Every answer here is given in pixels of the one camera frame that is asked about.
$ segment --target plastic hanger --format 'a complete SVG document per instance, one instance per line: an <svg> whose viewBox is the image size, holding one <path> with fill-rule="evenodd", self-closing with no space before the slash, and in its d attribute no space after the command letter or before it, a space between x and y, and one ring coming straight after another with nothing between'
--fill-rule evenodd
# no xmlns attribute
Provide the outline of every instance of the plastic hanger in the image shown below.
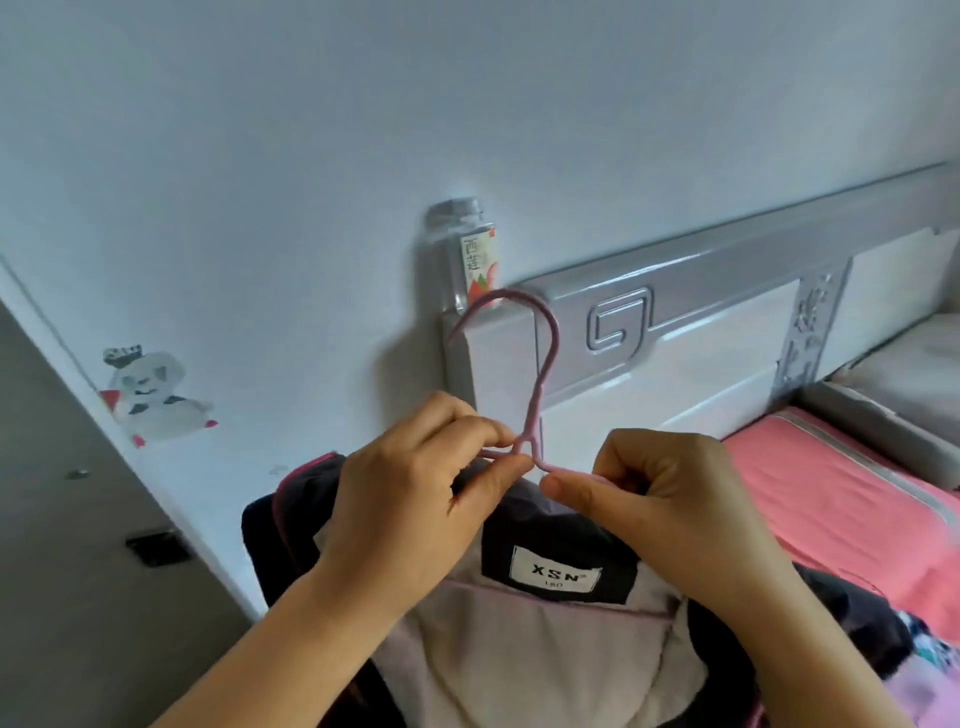
<svg viewBox="0 0 960 728"><path fill-rule="evenodd" d="M543 383L550 375L550 370L553 368L554 361L557 359L557 351L560 349L560 324L557 322L557 317L553 315L553 311L550 310L550 307L540 298L531 293L527 293L526 291L520 291L515 288L496 288L493 291L485 293L483 296L470 304L467 310L464 311L464 315L460 318L460 321L458 321L457 325L453 327L453 330L450 332L447 341L451 341L457 334L459 334L477 311L479 311L488 303L498 301L500 299L507 299L508 301L522 303L523 305L527 306L527 308L534 309L535 315L536 313L539 313L541 316L543 316L543 318L546 319L546 323L550 326L550 349L547 351L546 357L543 359L543 366L540 368L540 372L537 374L537 381L534 382L534 391L530 396L530 403L527 405L527 419L523 424L523 431L516 436L514 445L510 449L510 452L508 453L494 449L482 449L480 450L480 456L489 460L495 460L507 454L518 454L522 452L523 444L529 443L530 454L533 456L534 465L536 465L542 471L545 473L555 473L557 471L569 472L568 468L560 468L556 465L550 465L549 463L543 462L540 436L538 435L538 429L540 426L540 405L543 401ZM606 479L600 478L598 475L592 475L591 477L607 482Z"/></svg>

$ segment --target pink bedsheet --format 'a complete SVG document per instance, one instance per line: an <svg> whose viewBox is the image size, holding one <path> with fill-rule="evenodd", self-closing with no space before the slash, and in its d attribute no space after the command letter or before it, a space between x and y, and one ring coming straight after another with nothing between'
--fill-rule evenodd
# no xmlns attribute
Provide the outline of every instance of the pink bedsheet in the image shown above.
<svg viewBox="0 0 960 728"><path fill-rule="evenodd" d="M727 440L780 544L795 561L879 593L960 643L960 497L802 410L784 417L795 422L771 415Z"/></svg>

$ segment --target plastic bottle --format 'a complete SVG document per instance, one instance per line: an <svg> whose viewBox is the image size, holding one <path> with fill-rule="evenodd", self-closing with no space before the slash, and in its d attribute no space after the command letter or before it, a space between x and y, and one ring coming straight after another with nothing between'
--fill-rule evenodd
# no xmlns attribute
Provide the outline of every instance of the plastic bottle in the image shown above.
<svg viewBox="0 0 960 728"><path fill-rule="evenodd" d="M473 299L499 285L496 227L483 221L475 197L458 197L427 212L431 238L444 248L449 280L446 307L463 313Z"/></svg>

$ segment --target hand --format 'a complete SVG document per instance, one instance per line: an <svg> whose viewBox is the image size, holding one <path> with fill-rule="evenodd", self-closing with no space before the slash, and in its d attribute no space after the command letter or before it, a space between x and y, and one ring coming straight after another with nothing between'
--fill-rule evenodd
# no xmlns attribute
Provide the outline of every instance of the hand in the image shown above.
<svg viewBox="0 0 960 728"><path fill-rule="evenodd" d="M437 393L348 457L316 567L324 589L399 619L449 573L503 494L533 468L527 455L500 458L453 496L454 477L481 448L506 447L514 437Z"/></svg>
<svg viewBox="0 0 960 728"><path fill-rule="evenodd" d="M796 573L746 492L724 445L703 435L618 429L588 475L552 473L543 493L590 517L660 576L721 619L745 613ZM649 482L646 496L636 495Z"/></svg>

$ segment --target clothing label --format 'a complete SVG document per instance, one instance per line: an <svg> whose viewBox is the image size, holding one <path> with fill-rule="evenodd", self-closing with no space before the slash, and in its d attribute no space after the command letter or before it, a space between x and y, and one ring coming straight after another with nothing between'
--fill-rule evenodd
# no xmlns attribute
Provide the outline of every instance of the clothing label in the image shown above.
<svg viewBox="0 0 960 728"><path fill-rule="evenodd" d="M460 238L460 251L464 259L464 275L467 277L467 303L473 303L499 285L496 230L465 235Z"/></svg>
<svg viewBox="0 0 960 728"><path fill-rule="evenodd" d="M574 569L553 559L544 559L522 546L514 546L510 578L520 584L556 592L587 594L593 591L603 569Z"/></svg>

